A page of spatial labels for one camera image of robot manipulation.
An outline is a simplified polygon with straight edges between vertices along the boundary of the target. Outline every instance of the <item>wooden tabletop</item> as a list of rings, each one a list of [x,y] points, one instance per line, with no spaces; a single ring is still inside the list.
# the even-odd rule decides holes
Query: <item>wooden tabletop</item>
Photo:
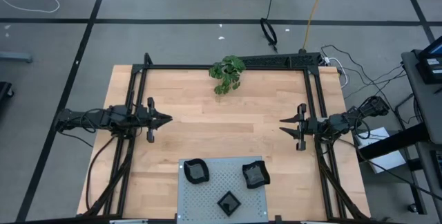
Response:
[[[124,104],[131,66],[115,66],[104,107]],[[320,68],[327,113],[345,111],[336,68]],[[313,92],[316,92],[311,77]],[[173,116],[173,121],[155,131],[155,143],[146,141],[146,129],[135,141],[124,218],[174,218],[177,211],[178,160],[262,156],[271,176],[266,185],[269,218],[283,220],[326,220],[316,152],[311,137],[307,150],[296,151],[296,142],[279,127],[296,128],[279,120],[293,117],[296,107],[307,103],[301,71],[244,71],[241,87],[224,96],[213,88],[218,81],[205,70],[149,70],[144,91],[153,97],[155,108]],[[319,105],[314,93],[317,115]],[[99,131],[92,157],[110,139]],[[352,142],[351,136],[343,136]],[[91,176],[90,203],[109,182],[116,141],[96,160]],[[362,213],[369,216],[364,185],[354,148],[343,142],[334,145],[340,183]],[[338,216],[332,186],[334,216]],[[119,186],[115,190],[113,210]],[[86,211],[85,188],[78,213]]]

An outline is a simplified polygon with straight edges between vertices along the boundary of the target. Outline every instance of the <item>gray concrete floor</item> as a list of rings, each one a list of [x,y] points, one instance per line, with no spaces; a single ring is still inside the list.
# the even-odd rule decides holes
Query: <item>gray concrete floor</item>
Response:
[[[26,8],[51,9],[51,0],[9,0]],[[59,0],[54,14],[23,12],[0,2],[0,18],[89,18],[95,0]],[[418,0],[428,21],[442,21],[442,0]],[[267,14],[269,0],[103,0],[98,18],[124,19],[259,19]],[[270,19],[307,19],[314,0],[273,0]],[[410,0],[320,0],[314,19],[418,21]],[[0,81],[14,84],[15,97],[0,118],[0,223],[15,221],[30,177],[34,171],[50,122],[70,67],[73,64],[86,24],[3,24],[0,22],[0,50],[29,52],[32,64],[0,62]],[[297,53],[306,26],[273,26],[278,34],[279,53]],[[442,27],[432,27],[435,37]],[[420,26],[312,26],[308,51],[333,44],[349,52],[370,77],[390,71],[401,60],[400,54],[429,43]],[[348,57],[326,49],[343,66],[357,69]],[[140,63],[149,52],[156,64],[212,64],[225,55],[271,55],[259,25],[234,24],[95,24],[75,83],[68,108],[87,110],[103,107],[108,81],[115,64]],[[344,96],[363,83],[349,71]],[[375,94],[368,87],[345,100],[347,108],[359,105]],[[393,106],[411,93],[406,77],[385,88]],[[411,104],[401,109],[404,119],[413,116]],[[368,120],[371,128],[398,129],[391,113]],[[75,130],[89,143],[94,135]],[[44,174],[32,202],[28,220],[74,216],[91,150],[84,144],[57,135]],[[425,196],[429,214],[407,212],[412,203],[408,185],[379,183],[363,171],[372,216],[391,216],[404,223],[436,223],[430,197]],[[418,174],[425,186],[425,177]]]

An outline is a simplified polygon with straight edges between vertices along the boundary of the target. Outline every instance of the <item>green leaves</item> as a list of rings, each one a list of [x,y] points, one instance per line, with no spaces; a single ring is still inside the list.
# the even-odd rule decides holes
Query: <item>green leaves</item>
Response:
[[[221,84],[216,86],[214,91],[216,94],[226,94],[230,88],[236,90],[240,85],[240,74],[246,69],[242,62],[235,55],[226,56],[221,62],[216,62],[209,69],[209,76],[221,80]]]

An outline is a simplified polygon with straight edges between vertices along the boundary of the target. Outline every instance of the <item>perforated metal plate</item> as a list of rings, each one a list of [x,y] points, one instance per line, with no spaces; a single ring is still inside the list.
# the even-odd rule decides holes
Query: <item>perforated metal plate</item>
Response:
[[[242,166],[257,160],[260,156],[241,158],[203,158],[209,168],[209,182],[191,184],[184,175],[180,160],[178,182],[178,224],[210,223],[261,223],[268,222],[265,187],[247,189],[242,175]],[[227,216],[217,202],[230,191],[241,206]]]

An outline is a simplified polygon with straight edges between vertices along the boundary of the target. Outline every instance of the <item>white cable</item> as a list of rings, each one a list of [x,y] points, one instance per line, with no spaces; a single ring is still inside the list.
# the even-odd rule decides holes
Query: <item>white cable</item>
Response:
[[[7,2],[6,0],[2,0],[3,2],[5,2],[6,4],[8,4],[10,7],[16,8],[18,10],[25,10],[25,11],[29,11],[29,12],[42,12],[42,13],[54,13],[56,11],[58,11],[58,9],[60,8],[60,2],[58,2],[58,0],[55,0],[55,2],[57,2],[57,7],[55,8],[55,10],[32,10],[32,9],[26,9],[26,8],[20,8],[17,6],[12,5],[11,3]]]
[[[345,83],[342,86],[340,86],[340,87],[344,88],[344,86],[347,86],[347,84],[348,84],[348,76],[347,76],[347,73],[344,70],[343,65],[340,63],[340,61],[338,59],[334,58],[334,57],[324,57],[324,60],[325,60],[325,63],[327,63],[327,64],[330,63],[330,60],[335,60],[335,61],[337,61],[339,63],[340,69],[342,70],[342,72],[344,73],[344,76],[345,76]]]

